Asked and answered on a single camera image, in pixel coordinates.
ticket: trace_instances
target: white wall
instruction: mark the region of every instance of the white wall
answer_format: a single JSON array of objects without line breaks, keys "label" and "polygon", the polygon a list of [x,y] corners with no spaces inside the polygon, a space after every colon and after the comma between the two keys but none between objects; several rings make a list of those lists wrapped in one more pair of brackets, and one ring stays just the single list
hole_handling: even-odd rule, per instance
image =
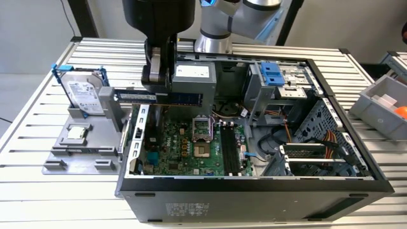
[{"label": "white wall", "polygon": [[72,36],[60,0],[0,0],[0,73],[48,72]]},{"label": "white wall", "polygon": [[[88,0],[100,37],[144,39],[127,23],[122,0]],[[287,39],[287,46],[349,48],[361,62],[378,62],[386,51],[407,48],[401,30],[407,21],[407,0],[306,0]],[[195,23],[180,37],[197,39],[201,7]],[[253,41],[241,36],[234,42]]]},{"label": "white wall", "polygon": [[407,0],[306,0],[286,45],[347,48],[359,62],[403,51]]}]

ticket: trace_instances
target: gray plastic bin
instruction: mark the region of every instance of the gray plastic bin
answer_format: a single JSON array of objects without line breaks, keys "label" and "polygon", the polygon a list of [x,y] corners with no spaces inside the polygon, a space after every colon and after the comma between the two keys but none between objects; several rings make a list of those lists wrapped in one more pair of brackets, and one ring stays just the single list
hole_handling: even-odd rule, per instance
[{"label": "gray plastic bin", "polygon": [[407,106],[407,86],[383,76],[361,92],[361,98],[350,112],[393,140],[407,140],[407,120],[375,99],[389,95],[395,107]]}]

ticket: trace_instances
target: slotted aluminum surface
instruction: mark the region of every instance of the slotted aluminum surface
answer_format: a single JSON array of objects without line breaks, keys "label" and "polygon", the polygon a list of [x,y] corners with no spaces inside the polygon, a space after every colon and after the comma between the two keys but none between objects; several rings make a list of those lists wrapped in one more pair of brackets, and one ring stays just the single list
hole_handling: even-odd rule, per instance
[{"label": "slotted aluminum surface", "polygon": [[[143,46],[142,41],[83,39],[70,44],[58,63],[84,68],[104,65],[112,86],[140,86]],[[191,42],[180,42],[178,47],[193,51]],[[337,49],[235,44],[234,53],[314,59],[346,110],[373,82],[353,56]],[[140,224],[126,201],[115,198],[118,176],[42,174],[50,148],[68,118],[67,106],[62,87],[48,74],[0,140],[0,228],[407,228],[407,143],[390,141],[353,116],[359,135],[395,188],[390,197],[331,223],[152,226]]]}]

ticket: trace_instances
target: sticker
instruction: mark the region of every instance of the sticker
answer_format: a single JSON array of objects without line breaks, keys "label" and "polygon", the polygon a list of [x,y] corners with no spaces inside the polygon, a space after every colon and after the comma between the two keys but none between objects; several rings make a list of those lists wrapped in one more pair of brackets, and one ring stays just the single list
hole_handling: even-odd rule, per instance
[{"label": "sticker", "polygon": [[176,67],[176,76],[210,78],[209,66],[179,65]]},{"label": "sticker", "polygon": [[210,203],[166,203],[168,216],[206,216]]},{"label": "sticker", "polygon": [[95,87],[88,82],[70,81],[68,86],[78,107],[91,115],[103,115],[103,108]]},{"label": "sticker", "polygon": [[154,94],[120,94],[122,99],[146,99],[158,100],[158,96]]},{"label": "sticker", "polygon": [[243,111],[242,111],[242,113],[241,113],[241,116],[242,116],[243,118],[246,118],[247,112],[249,112],[249,110],[247,110],[246,108],[243,108]]}]

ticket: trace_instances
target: motherboard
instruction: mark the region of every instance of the motherboard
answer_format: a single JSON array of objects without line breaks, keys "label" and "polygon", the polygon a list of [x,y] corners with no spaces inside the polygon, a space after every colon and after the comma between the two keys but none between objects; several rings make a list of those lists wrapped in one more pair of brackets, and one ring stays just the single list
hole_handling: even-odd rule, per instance
[{"label": "motherboard", "polygon": [[[147,175],[229,176],[230,159],[238,168],[237,176],[253,175],[250,158],[243,152],[247,149],[243,126],[234,124],[226,128],[214,119],[207,123],[210,126],[205,119],[164,122],[160,150],[147,152],[148,161],[143,169]],[[233,139],[222,138],[226,129],[230,129]],[[211,139],[197,136],[211,136]],[[231,156],[225,155],[226,148],[233,149],[229,151]]]}]

